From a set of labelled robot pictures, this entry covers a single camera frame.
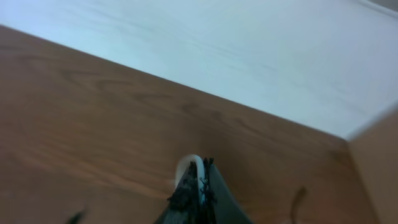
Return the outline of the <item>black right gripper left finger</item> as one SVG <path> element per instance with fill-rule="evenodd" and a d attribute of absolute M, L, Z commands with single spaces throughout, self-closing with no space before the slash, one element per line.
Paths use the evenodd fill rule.
<path fill-rule="evenodd" d="M 197 224 L 200 222 L 197 167 L 190 162 L 179 180 L 168 205 L 154 224 Z"/>

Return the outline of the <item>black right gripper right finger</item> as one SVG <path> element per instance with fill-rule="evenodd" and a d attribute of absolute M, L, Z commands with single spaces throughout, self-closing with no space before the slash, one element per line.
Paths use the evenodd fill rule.
<path fill-rule="evenodd" d="M 206 199 L 217 224 L 253 224 L 229 190 L 213 158 L 205 158 Z"/>

